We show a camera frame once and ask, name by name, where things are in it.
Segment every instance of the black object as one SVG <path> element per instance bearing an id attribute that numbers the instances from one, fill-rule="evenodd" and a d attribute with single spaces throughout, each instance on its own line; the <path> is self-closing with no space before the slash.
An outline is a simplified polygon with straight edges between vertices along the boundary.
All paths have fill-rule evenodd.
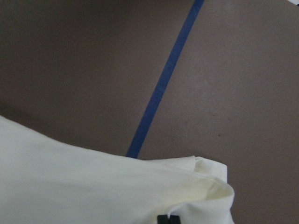
<path id="1" fill-rule="evenodd" d="M 167 215 L 159 215 L 157 216 L 158 224 L 181 224 L 181 219 L 179 216 L 170 216 L 168 218 Z"/>

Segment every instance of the brown surface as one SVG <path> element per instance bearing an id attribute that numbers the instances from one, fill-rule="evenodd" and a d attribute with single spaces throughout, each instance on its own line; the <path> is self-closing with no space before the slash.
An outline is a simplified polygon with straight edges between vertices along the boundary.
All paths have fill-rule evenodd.
<path id="1" fill-rule="evenodd" d="M 124 155 L 191 4 L 0 1 L 0 114 Z M 221 161 L 237 224 L 299 223 L 298 37 L 287 1 L 206 0 L 140 158 Z"/>

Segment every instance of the blue tape strip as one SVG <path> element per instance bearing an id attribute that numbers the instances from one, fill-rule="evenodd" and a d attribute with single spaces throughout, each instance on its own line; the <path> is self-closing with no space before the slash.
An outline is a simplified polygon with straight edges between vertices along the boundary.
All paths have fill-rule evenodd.
<path id="1" fill-rule="evenodd" d="M 156 114 L 158 106 L 166 90 L 167 84 L 173 73 L 173 70 L 177 64 L 178 58 L 182 52 L 184 44 L 190 33 L 190 30 L 195 22 L 198 12 L 203 4 L 204 0 L 195 0 L 190 12 L 183 24 L 181 31 L 178 34 L 177 40 L 171 50 L 166 65 L 162 71 L 159 81 L 154 89 L 154 92 L 149 100 L 141 122 L 136 130 L 135 136 L 132 140 L 130 148 L 127 152 L 127 157 L 137 158 L 146 137 L 146 134 L 150 128 L 150 124 Z"/>

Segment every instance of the blue stripe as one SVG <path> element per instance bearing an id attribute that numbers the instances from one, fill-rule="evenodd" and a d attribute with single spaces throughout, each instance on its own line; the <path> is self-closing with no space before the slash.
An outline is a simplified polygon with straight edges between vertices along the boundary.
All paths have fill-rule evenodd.
<path id="1" fill-rule="evenodd" d="M 159 81 L 155 87 L 155 90 L 149 100 L 141 122 L 138 126 L 138 129 L 135 133 L 135 136 L 132 140 L 130 148 L 127 152 L 127 157 L 137 158 L 146 137 L 146 134 L 150 128 L 150 124 L 156 114 L 158 106 L 161 102 L 163 94 L 166 90 L 167 84 L 170 80 L 170 77 L 173 73 L 173 70 L 177 64 L 178 58 L 182 52 L 184 44 L 187 40 L 187 37 L 190 33 L 190 30 L 194 24 L 194 21 L 198 15 L 198 12 L 203 4 L 204 0 L 195 0 L 192 5 L 190 12 L 183 24 L 181 31 L 178 34 L 177 40 L 171 50 L 171 53 L 168 57 L 166 65 L 162 71 L 162 74 L 159 78 Z"/>

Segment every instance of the folded cloth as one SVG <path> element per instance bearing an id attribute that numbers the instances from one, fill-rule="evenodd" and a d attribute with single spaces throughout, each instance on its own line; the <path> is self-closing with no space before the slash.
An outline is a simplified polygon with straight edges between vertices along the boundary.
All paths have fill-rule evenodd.
<path id="1" fill-rule="evenodd" d="M 224 164 L 142 161 L 58 142 L 0 116 L 1 224 L 233 224 Z"/>

